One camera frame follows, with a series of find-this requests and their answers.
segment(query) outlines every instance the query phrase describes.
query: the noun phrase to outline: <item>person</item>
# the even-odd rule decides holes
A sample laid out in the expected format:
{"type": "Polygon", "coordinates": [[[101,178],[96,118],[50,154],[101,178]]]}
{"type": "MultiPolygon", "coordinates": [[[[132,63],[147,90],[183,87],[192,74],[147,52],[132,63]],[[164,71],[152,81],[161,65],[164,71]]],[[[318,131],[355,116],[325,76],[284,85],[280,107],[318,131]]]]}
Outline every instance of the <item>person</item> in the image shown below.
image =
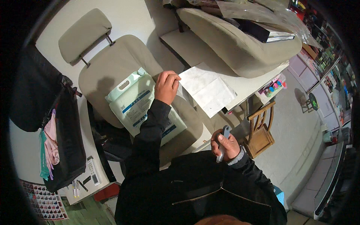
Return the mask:
{"type": "Polygon", "coordinates": [[[135,136],[115,212],[120,224],[277,224],[287,223],[274,186],[235,137],[218,136],[223,162],[211,138],[211,151],[178,156],[159,171],[161,136],[181,78],[159,74],[147,120],[135,136]]]}

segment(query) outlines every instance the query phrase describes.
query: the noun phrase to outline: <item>green floor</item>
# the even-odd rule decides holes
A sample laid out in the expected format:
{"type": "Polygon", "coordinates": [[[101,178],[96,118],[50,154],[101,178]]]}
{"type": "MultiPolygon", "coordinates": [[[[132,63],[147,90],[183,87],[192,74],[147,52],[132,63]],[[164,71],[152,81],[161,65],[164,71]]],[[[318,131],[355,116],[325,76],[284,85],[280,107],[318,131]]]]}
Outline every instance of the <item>green floor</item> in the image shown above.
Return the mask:
{"type": "Polygon", "coordinates": [[[47,221],[49,225],[105,225],[116,224],[114,217],[105,204],[101,204],[94,198],[87,197],[82,202],[69,205],[66,198],[62,198],[69,220],[47,221]]]}

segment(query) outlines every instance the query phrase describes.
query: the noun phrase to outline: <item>white envelope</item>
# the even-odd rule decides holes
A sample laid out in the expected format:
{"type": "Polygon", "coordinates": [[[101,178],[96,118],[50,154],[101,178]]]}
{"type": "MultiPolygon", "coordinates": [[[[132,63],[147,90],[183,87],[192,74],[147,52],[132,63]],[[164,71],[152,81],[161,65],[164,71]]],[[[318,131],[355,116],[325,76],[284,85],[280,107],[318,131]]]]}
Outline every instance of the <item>white envelope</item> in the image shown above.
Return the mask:
{"type": "Polygon", "coordinates": [[[200,63],[179,76],[181,85],[210,118],[237,96],[219,74],[205,63],[200,63]]]}

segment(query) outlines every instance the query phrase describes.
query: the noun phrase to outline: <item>green and white package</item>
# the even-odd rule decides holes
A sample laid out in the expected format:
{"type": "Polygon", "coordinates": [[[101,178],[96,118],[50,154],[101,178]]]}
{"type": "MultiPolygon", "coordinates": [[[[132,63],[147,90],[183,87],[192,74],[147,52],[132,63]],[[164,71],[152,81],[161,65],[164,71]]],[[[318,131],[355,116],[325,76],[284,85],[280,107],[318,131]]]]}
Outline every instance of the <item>green and white package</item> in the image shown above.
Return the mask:
{"type": "MultiPolygon", "coordinates": [[[[148,117],[147,111],[154,100],[154,89],[154,80],[143,68],[140,68],[105,97],[111,111],[134,137],[140,133],[140,126],[148,117]]],[[[187,128],[172,107],[168,118],[169,123],[162,134],[161,145],[187,128]]]]}

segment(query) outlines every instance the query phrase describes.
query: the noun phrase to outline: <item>stool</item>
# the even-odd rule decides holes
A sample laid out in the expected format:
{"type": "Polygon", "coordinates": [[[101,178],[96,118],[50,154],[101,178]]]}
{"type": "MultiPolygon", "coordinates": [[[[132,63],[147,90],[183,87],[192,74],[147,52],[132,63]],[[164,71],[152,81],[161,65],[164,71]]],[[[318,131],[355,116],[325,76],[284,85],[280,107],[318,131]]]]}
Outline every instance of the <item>stool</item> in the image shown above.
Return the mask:
{"type": "Polygon", "coordinates": [[[312,111],[317,111],[319,109],[319,105],[318,105],[318,102],[315,98],[315,95],[313,93],[310,93],[309,94],[309,99],[305,102],[305,105],[302,105],[301,108],[305,108],[306,110],[305,111],[302,111],[302,113],[310,113],[312,111]]]}

